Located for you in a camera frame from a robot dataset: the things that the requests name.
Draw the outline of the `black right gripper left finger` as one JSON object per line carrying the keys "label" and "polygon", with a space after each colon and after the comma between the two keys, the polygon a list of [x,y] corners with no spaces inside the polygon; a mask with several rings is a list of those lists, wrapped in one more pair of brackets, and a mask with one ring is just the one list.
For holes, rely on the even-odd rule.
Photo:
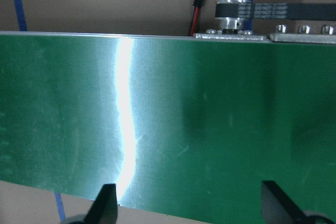
{"label": "black right gripper left finger", "polygon": [[117,223],[116,184],[104,184],[84,217],[84,223]]}

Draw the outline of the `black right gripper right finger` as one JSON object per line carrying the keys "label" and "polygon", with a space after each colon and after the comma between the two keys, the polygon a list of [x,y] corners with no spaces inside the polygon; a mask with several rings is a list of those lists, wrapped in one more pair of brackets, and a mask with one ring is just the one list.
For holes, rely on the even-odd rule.
{"label": "black right gripper right finger", "polygon": [[275,181],[261,182],[261,214],[266,223],[303,223],[306,215]]}

